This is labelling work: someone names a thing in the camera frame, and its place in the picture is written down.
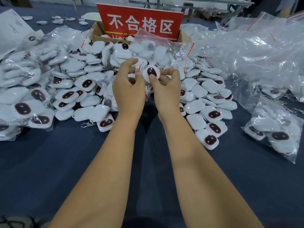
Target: left arm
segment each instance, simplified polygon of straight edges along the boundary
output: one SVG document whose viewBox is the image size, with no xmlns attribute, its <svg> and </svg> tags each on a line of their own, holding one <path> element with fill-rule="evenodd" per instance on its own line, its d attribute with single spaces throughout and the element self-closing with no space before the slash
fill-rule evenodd
<svg viewBox="0 0 304 228">
<path fill-rule="evenodd" d="M 128 199 L 135 129 L 145 103 L 145 81 L 130 59 L 121 65 L 113 83 L 119 114 L 103 146 L 48 228 L 119 228 Z"/>
</svg>

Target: dark blue tablecloth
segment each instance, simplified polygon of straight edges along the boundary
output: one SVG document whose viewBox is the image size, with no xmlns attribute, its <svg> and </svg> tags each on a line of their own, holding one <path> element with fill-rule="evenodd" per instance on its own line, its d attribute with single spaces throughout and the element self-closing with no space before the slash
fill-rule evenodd
<svg viewBox="0 0 304 228">
<path fill-rule="evenodd" d="M 28 24 L 44 33 L 57 26 L 51 16 L 82 15 L 81 8 L 77 13 L 70 5 L 33 5 L 33 9 L 14 9 L 21 16 L 33 16 Z M 87 7 L 87 11 L 97 9 Z M 41 20 L 49 24 L 36 24 Z M 66 24 L 86 30 L 93 23 L 88 22 L 85 27 Z M 301 103 L 288 106 L 303 109 Z M 211 156 L 265 226 L 304 227 L 303 136 L 294 165 L 244 134 L 241 126 L 251 117 L 246 110 L 239 106 L 232 114 L 234 118 L 225 121 L 228 132 L 219 138 Z M 16 141 L 0 142 L 0 215 L 51 218 L 56 213 L 108 135 L 81 124 L 73 119 L 56 121 L 51 132 L 26 129 Z M 136 130 L 125 221 L 124 227 L 185 227 L 165 132 L 153 102 L 146 104 Z"/>
</svg>

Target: left hand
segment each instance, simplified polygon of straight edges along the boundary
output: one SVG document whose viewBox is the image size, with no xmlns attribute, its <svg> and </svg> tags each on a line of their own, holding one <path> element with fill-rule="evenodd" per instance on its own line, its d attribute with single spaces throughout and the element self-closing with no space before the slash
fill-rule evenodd
<svg viewBox="0 0 304 228">
<path fill-rule="evenodd" d="M 136 74 L 135 84 L 129 82 L 128 74 L 135 73 L 135 67 L 132 65 L 137 62 L 137 58 L 123 62 L 113 82 L 113 94 L 118 106 L 118 116 L 127 116 L 136 122 L 139 121 L 142 114 L 146 98 L 145 79 L 142 75 Z"/>
</svg>

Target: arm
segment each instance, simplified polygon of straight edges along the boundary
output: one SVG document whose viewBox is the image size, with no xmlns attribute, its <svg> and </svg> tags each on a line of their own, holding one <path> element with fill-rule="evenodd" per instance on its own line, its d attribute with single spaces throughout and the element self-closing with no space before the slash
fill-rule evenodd
<svg viewBox="0 0 304 228">
<path fill-rule="evenodd" d="M 179 111 L 178 70 L 165 69 L 164 85 L 150 76 L 168 141 L 180 208 L 187 227 L 263 227 L 233 184 L 196 138 Z"/>
<path fill-rule="evenodd" d="M 119 114 L 103 146 L 64 201 L 49 228 L 121 227 L 127 205 L 135 129 L 145 103 L 145 81 L 128 81 L 137 59 L 121 65 L 113 83 Z"/>
</svg>

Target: right hand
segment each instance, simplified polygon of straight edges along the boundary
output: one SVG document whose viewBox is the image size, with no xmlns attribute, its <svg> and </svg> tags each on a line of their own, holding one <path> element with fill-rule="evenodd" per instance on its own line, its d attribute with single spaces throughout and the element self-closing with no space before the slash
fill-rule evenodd
<svg viewBox="0 0 304 228">
<path fill-rule="evenodd" d="M 164 122 L 167 117 L 171 117 L 174 114 L 180 114 L 181 87 L 179 71 L 173 68 L 163 69 L 159 80 L 154 75 L 150 75 L 149 80 L 154 89 L 154 101 L 161 122 Z"/>
</svg>

